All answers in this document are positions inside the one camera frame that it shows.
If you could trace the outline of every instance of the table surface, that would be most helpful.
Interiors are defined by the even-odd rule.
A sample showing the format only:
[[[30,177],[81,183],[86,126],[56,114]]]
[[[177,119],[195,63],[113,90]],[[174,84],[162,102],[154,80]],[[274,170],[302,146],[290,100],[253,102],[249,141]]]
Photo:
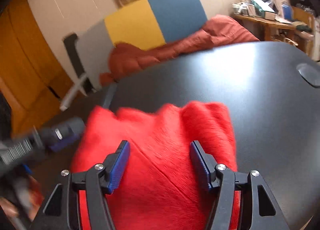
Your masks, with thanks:
[[[290,229],[298,230],[320,197],[320,88],[300,76],[300,63],[320,71],[286,43],[251,42],[201,51],[122,79],[109,108],[155,112],[165,103],[226,104],[239,171],[259,170]]]
[[[295,30],[296,27],[287,23],[281,23],[277,21],[271,21],[271,20],[266,20],[260,17],[251,17],[251,16],[244,16],[240,14],[233,14],[232,17],[234,19],[240,19],[240,20],[247,20],[251,22],[257,22],[262,25],[267,25],[269,27],[277,28],[277,29],[284,29],[284,30]]]

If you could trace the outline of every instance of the red blanket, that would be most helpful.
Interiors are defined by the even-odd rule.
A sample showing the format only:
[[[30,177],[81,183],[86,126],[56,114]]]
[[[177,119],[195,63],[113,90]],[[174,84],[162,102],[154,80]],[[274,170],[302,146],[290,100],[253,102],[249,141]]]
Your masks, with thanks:
[[[117,44],[110,53],[108,61],[110,73],[100,74],[100,84],[106,86],[114,80],[176,58],[183,53],[249,41],[259,40],[231,17],[216,15],[208,20],[199,31],[187,38],[155,49],[144,51],[131,44]]]
[[[120,186],[107,195],[117,230],[202,230],[215,198],[197,184],[189,145],[199,140],[205,152],[233,171],[236,142],[221,103],[171,104],[156,114],[129,108],[111,111],[96,107],[72,163],[72,171],[88,170],[113,153],[121,140],[131,154]],[[90,229],[85,193],[80,193],[83,229]],[[230,229],[236,229],[239,196],[235,196]]]

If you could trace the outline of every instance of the red fur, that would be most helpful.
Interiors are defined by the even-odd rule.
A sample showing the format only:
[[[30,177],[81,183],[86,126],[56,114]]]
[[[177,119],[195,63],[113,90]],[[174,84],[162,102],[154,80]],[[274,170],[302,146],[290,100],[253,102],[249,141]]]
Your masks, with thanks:
[[[191,102],[178,108],[166,104],[156,114],[122,108],[116,116],[96,107],[72,171],[103,162],[123,139],[131,144],[130,158],[119,188],[107,196],[116,229],[204,229],[215,197],[198,187],[189,144],[199,140],[218,163],[237,170],[236,142],[226,106]],[[234,204],[230,229],[237,226],[238,194]],[[83,229],[90,229],[84,192],[80,206]]]

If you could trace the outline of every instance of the blue gripper pad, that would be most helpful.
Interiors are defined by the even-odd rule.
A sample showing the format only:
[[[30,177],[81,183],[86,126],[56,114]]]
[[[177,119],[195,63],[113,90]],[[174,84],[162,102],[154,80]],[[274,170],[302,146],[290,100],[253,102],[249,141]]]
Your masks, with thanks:
[[[127,166],[128,159],[130,156],[130,143],[126,141],[126,143],[118,147],[115,153],[120,153],[116,162],[113,165],[113,168],[109,174],[109,184],[107,194],[112,194],[115,189],[119,187],[123,172],[125,167]]]
[[[191,158],[192,165],[195,169],[197,180],[199,182],[200,187],[206,191],[210,191],[212,189],[211,175],[209,171],[210,169],[208,168],[208,165],[210,164],[206,164],[195,142],[191,142],[190,144],[189,155]]]

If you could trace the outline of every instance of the metal screw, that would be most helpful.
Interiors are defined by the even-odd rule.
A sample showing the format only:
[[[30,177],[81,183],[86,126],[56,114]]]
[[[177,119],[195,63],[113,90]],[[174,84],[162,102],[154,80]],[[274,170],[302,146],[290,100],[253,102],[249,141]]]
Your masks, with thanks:
[[[59,140],[62,140],[63,137],[59,129],[55,129],[54,131],[56,132],[56,135],[58,136]]]
[[[252,170],[252,171],[251,171],[251,174],[252,174],[252,176],[254,176],[254,177],[257,177],[257,176],[260,175],[259,171],[257,171],[257,170]]]
[[[225,170],[227,167],[224,164],[218,164],[217,169],[218,170]]]
[[[103,169],[103,164],[98,163],[98,164],[96,164],[96,165],[94,166],[94,168],[95,168],[96,170],[101,170],[101,169]]]
[[[61,176],[65,177],[69,175],[69,170],[64,169],[63,171],[61,171]]]

